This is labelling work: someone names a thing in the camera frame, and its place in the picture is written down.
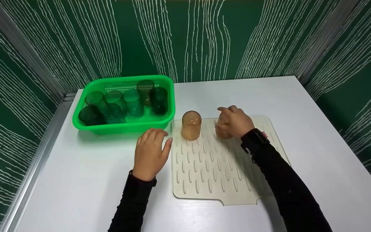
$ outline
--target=dark green cup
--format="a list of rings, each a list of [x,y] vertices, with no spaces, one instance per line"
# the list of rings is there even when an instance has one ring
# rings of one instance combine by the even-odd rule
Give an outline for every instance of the dark green cup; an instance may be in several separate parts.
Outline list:
[[[140,91],[132,89],[125,91],[122,97],[127,103],[128,113],[134,117],[141,117],[144,115],[144,105],[140,99]]]
[[[125,104],[120,91],[109,91],[104,95],[104,101],[106,104],[117,104],[121,107],[124,116],[127,114],[127,104]]]
[[[154,81],[142,80],[137,83],[137,90],[140,91],[141,101],[145,106],[151,106],[150,91],[154,89]]]
[[[150,91],[151,107],[153,112],[164,115],[168,111],[168,91],[163,87],[156,87]]]
[[[101,111],[95,105],[88,105],[84,107],[78,113],[78,118],[86,126],[107,124]]]
[[[105,108],[106,103],[104,101],[104,94],[100,91],[93,91],[89,93],[85,98],[84,101],[87,105],[94,105],[102,110]]]
[[[118,104],[107,104],[102,114],[107,124],[126,123],[125,114]]]

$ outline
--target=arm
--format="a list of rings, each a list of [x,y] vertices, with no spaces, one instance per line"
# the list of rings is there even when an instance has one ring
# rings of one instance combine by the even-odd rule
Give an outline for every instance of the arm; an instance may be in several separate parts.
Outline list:
[[[121,201],[109,226],[109,232],[139,232],[143,225],[151,189],[156,186],[156,175],[168,160],[173,138],[162,142],[168,133],[150,128],[137,140],[134,168],[127,177]]]
[[[252,160],[259,166],[276,198],[287,232],[331,232],[318,203],[296,172],[271,144],[262,144],[255,139],[252,119],[236,106],[219,107],[218,110],[228,121],[217,125],[217,129],[241,138],[245,147],[255,151],[251,154]]]
[[[108,231],[140,231],[152,188],[152,182],[142,181],[130,173]]]
[[[247,147],[256,146],[252,134],[251,130],[242,137]],[[252,155],[252,160],[259,166],[276,198],[287,232],[331,231],[307,186],[271,144],[261,147]]]

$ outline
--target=basket rim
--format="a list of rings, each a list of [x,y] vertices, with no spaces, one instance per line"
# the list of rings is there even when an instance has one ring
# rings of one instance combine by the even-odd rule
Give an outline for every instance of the basket rim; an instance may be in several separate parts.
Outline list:
[[[172,102],[170,101],[169,104],[171,106],[171,113],[163,120],[159,121],[145,121],[145,122],[137,122],[137,123],[121,123],[121,124],[105,124],[105,125],[91,125],[91,126],[85,126],[80,123],[80,120],[78,119],[78,113],[77,109],[84,106],[84,98],[83,96],[87,94],[87,89],[91,87],[92,85],[97,85],[105,82],[112,81],[113,79],[118,79],[118,81],[139,81],[143,79],[150,79],[150,80],[160,80],[163,79],[164,81],[169,82],[169,95],[172,99]],[[77,106],[75,107],[74,114],[72,115],[72,123],[75,126],[75,128],[81,130],[81,131],[95,131],[95,130],[109,130],[109,129],[119,129],[119,128],[128,128],[131,126],[144,126],[144,125],[156,125],[156,124],[165,124],[169,123],[175,115],[176,107],[175,107],[175,95],[174,95],[174,82],[171,78],[169,78],[166,75],[140,75],[140,76],[126,76],[126,77],[112,77],[112,78],[102,78],[97,79],[94,81],[91,81],[88,83],[85,88],[83,89],[80,99],[78,100]]]

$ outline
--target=metal frame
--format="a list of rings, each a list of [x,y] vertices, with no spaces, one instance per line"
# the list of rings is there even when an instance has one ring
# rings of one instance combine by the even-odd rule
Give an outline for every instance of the metal frame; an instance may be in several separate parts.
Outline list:
[[[24,179],[18,188],[4,219],[0,224],[0,232],[14,232],[25,208],[30,200],[31,194],[37,185],[40,174],[44,169],[45,163],[50,156],[50,152],[55,144],[58,134],[62,128],[65,118],[71,108],[71,104],[75,98],[75,94],[67,94],[64,101],[59,105],[53,118],[48,125],[43,139],[41,140],[35,156],[25,173]]]
[[[52,93],[62,101],[66,95],[66,91],[61,84],[54,77],[51,70],[38,56],[37,52],[27,40],[25,35],[21,32],[15,22],[6,13],[0,4],[0,30],[18,50],[21,56],[26,60],[28,65],[37,73],[45,85],[52,91]]]
[[[347,17],[349,17],[358,2],[359,0],[340,0],[337,4],[314,45],[310,48],[303,63],[301,63],[295,74],[300,82],[304,81],[306,75],[311,71],[314,64],[323,54],[330,42],[333,41],[343,23],[346,21]]]

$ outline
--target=white table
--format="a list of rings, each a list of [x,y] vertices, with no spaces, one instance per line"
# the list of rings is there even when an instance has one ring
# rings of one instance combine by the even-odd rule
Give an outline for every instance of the white table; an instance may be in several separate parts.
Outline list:
[[[134,163],[135,135],[97,136],[71,122],[77,97],[40,175],[19,232],[106,231]],[[333,231],[371,231],[371,176],[294,76],[175,84],[175,119],[188,110],[218,117],[236,104],[268,116],[294,170]],[[224,207],[177,199],[171,161],[157,176],[143,231],[282,231],[275,200]]]

